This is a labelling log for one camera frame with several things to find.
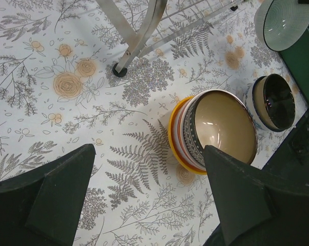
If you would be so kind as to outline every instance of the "metal rack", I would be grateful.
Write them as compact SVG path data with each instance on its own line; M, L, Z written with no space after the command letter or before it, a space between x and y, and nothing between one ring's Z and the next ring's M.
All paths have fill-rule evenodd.
M123 38L122 43L128 44L112 69L116 76L123 77L136 56L143 57L228 9L235 11L243 0L174 0L169 4L167 0L141 0L148 8L142 23L136 25L140 26L138 29L133 14L128 21L113 0L96 1Z

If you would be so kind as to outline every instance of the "bowl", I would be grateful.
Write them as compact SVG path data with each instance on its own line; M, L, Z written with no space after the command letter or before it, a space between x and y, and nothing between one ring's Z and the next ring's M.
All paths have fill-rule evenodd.
M184 112L186 112L186 109L187 109L187 107L181 108L181 114L179 114L179 118L178 118L178 129L179 129L178 139L179 139L180 147L182 148L186 158L192 163L193 166L197 167L198 169L206 171L206 167L201 165L200 163L198 163L197 160L195 160L193 158L193 156L188 151L188 149L186 147L186 144L184 142L184 138L183 138L183 122L184 122L184 117L185 117Z
M180 154L180 156L184 159L185 162L190 164L191 166L194 166L202 171L206 171L206 169L197 163L196 160L192 158L192 156L188 153L187 149L183 147L184 140L180 137L180 119L183 110L185 109L185 106L190 101L192 97L188 97L188 100L185 101L185 104L182 105L178 110L176 110L176 116L173 120L173 129L172 129L172 139L175 143L175 149Z
M298 0L265 0L254 18L257 38L271 50L292 46L309 25L309 4Z
M246 107L224 90L208 90L190 105L183 137L190 154L202 165L206 145L247 164L253 162L257 151L256 129Z
M279 74L260 77L248 88L244 103L255 125L282 132L295 121L295 100L287 81Z
M188 171L193 172L195 174L199 175L207 175L206 171L200 170L193 165L191 165L181 154L179 151L179 144L174 141L176 138L176 129L174 128L175 126L175 120L176 120L176 115L178 113L178 110L188 101L190 100L191 97L185 98L182 101L180 101L175 108L173 109L172 114L170 115L169 123L168 123L168 141L170 148L173 152L174 157L178 160L178 162Z

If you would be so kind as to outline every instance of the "floral tablecloth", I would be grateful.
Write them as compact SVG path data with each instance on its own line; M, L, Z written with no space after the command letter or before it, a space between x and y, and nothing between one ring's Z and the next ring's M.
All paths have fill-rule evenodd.
M115 2L133 22L148 0ZM296 98L295 123L306 111L280 57L256 38L259 5L244 2L117 78L111 68L127 46L96 2L0 0L0 181L93 143L74 245L202 245L219 219L207 177L187 172L169 149L174 106L210 88L242 98L256 78L279 73ZM288 133L258 130L253 166Z

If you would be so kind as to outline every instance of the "patterned bowl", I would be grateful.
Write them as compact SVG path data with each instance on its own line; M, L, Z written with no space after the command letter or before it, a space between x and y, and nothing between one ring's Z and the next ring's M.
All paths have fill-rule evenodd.
M244 104L257 128L282 132L295 121L292 91L278 74L260 77L244 95Z
M206 145L247 164L257 151L256 129L246 107L233 94L218 89L206 91L187 109L183 137L190 154L202 165Z
M189 163L187 159L185 159L181 155L181 150L179 148L179 143L176 141L176 136L177 136L177 129L176 129L176 119L177 119L177 114L179 109L188 101L190 100L191 97L185 98L182 101L180 101L175 108L173 109L173 112L170 115L169 119L169 124L168 124L168 141L170 148L173 152L173 155L175 158L178 160L178 162L188 171L193 172L195 174L199 175L207 175L206 171L200 170L196 167L194 167L192 164Z
M193 166L197 167L200 170L206 171L206 167L204 167L203 165L198 163L193 158L193 156L188 151L188 149L186 147L186 144L184 142L184 138L183 138L183 122L184 122L184 117L185 117L186 109L187 109L187 104L185 104L184 107L181 108L180 114L177 117L177 119L178 119L178 139L179 139L180 147L182 148L183 154L186 156L186 158L188 158L188 160L192 163Z

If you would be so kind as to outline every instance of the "yellow bowl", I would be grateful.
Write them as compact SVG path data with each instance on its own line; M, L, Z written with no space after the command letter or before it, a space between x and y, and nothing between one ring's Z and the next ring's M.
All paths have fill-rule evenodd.
M169 141L169 145L170 148L173 152L173 155L175 156L175 158L177 159L177 161L188 171L195 173L195 174L199 174L199 175L207 175L206 171L202 171L192 165L190 165L189 163L187 163L187 161L185 159L183 159L179 153L176 151L175 146L174 146L174 142L172 139L172 127L174 125L174 120L176 118L176 114L178 113L178 110L185 104L187 103L187 101L189 101L192 98L192 96L187 97L185 99L183 99L182 101L180 101L175 108L173 109L171 115L170 115L170 119L169 119L169 123L168 123L168 141Z

